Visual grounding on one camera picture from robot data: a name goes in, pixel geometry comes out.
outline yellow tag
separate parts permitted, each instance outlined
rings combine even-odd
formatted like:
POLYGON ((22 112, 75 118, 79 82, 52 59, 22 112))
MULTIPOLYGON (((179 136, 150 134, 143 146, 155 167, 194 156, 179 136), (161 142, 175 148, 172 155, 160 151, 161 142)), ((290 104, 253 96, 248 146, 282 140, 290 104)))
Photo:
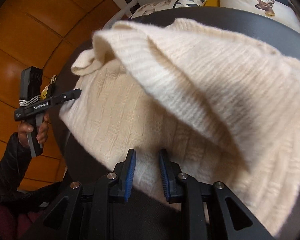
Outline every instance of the yellow tag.
POLYGON ((54 75, 54 76, 51 78, 49 85, 46 86, 46 87, 44 88, 44 90, 42 90, 42 92, 41 92, 41 94, 40 94, 40 100, 46 99, 47 92, 48 92, 48 87, 49 87, 51 84, 54 84, 54 83, 56 82, 56 80, 57 80, 57 76, 54 75))

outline metal screw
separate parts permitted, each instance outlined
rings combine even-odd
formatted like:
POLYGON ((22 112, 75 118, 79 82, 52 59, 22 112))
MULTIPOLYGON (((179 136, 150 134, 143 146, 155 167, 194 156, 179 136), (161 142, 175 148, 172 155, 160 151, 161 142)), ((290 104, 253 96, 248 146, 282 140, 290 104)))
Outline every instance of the metal screw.
POLYGON ((218 189, 223 189, 225 187, 225 184, 221 181, 217 181, 214 186, 218 189))
POLYGON ((78 188, 80 186, 80 182, 74 181, 70 184, 71 188, 78 188))
POLYGON ((181 172, 178 174, 178 177, 179 177, 179 179, 186 179, 186 178, 188 178, 188 174, 181 172))
POLYGON ((117 177, 117 174, 115 174, 114 172, 110 172, 108 175, 107 175, 107 178, 108 179, 115 179, 117 177))

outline ribbed knit fabric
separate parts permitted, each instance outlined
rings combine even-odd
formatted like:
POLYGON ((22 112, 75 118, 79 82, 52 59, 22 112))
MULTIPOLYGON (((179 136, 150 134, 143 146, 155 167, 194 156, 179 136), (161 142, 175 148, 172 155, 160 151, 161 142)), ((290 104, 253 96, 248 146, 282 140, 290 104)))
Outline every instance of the ribbed knit fabric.
POLYGON ((137 152, 133 184, 165 203, 157 154, 223 181, 273 235, 300 189, 300 61, 270 45, 177 19, 117 22, 72 66, 82 94, 60 116, 107 168, 137 152))

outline black plastic part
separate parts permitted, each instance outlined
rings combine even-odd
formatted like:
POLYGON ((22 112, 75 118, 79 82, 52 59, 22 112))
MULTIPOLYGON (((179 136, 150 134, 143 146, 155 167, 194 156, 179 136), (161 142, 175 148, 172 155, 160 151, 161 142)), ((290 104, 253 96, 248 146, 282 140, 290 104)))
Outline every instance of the black plastic part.
POLYGON ((110 189, 117 186, 121 174, 127 178, 134 172, 135 151, 130 149, 125 162, 118 163, 114 172, 117 176, 109 179, 107 175, 95 183, 77 188, 68 186, 31 225, 21 240, 110 240, 113 239, 112 203, 110 189))
POLYGON ((49 84, 48 86, 48 89, 47 89, 47 95, 46 95, 46 98, 49 98, 53 95, 53 92, 54 92, 54 88, 55 88, 55 83, 51 83, 49 84))
POLYGON ((186 179, 178 178, 178 182, 184 186, 185 192, 182 202, 183 239, 207 240, 208 233, 200 184, 191 176, 186 179))
POLYGON ((37 157, 43 153, 43 148, 39 144, 37 140, 38 129, 37 129, 37 122, 35 117, 30 117, 25 120, 27 123, 31 124, 33 127, 32 132, 27 133, 28 143, 31 151, 32 158, 37 157))
POLYGON ((23 234, 22 240, 75 240, 81 225, 82 185, 68 187, 23 234))
POLYGON ((20 99, 30 100, 40 95, 43 70, 36 67, 29 67, 21 72, 20 99))
POLYGON ((170 162, 165 150, 159 153, 160 168, 164 168, 174 203, 181 203, 184 240, 274 240, 270 233, 224 183, 198 182, 190 175, 178 177, 178 164, 170 162), (206 225, 203 202, 207 203, 210 231, 206 225))
POLYGON ((114 167, 114 173, 119 176, 119 181, 110 188, 109 196, 111 202, 125 203, 128 201, 131 194, 135 167, 136 151, 129 149, 126 160, 117 163, 114 167))
POLYGON ((223 189, 213 185, 211 200, 207 203, 207 207, 214 239, 274 239, 226 185, 223 189))
POLYGON ((169 203, 180 203, 182 201, 183 189, 177 185, 176 177, 181 172, 181 169, 179 164, 169 161, 166 149, 161 149, 159 152, 159 167, 167 201, 169 203))
POLYGON ((62 104, 66 101, 77 99, 81 95, 81 89, 70 90, 61 95, 46 98, 26 107, 20 107, 14 111, 14 120, 21 121, 45 112, 47 109, 62 104))

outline person's hand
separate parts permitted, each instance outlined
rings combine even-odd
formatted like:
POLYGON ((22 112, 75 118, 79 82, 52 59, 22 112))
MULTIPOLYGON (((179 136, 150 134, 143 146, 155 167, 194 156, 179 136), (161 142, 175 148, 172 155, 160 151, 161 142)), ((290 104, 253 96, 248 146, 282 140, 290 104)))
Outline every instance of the person's hand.
MULTIPOLYGON (((47 135, 49 129, 48 120, 49 120, 49 114, 46 113, 43 117, 43 122, 38 129, 37 140, 39 143, 45 143, 48 138, 47 135)), ((18 138, 20 144, 23 147, 27 147, 27 148, 29 147, 27 132, 32 132, 32 131, 33 131, 32 125, 30 125, 27 122, 22 122, 18 125, 18 138)))

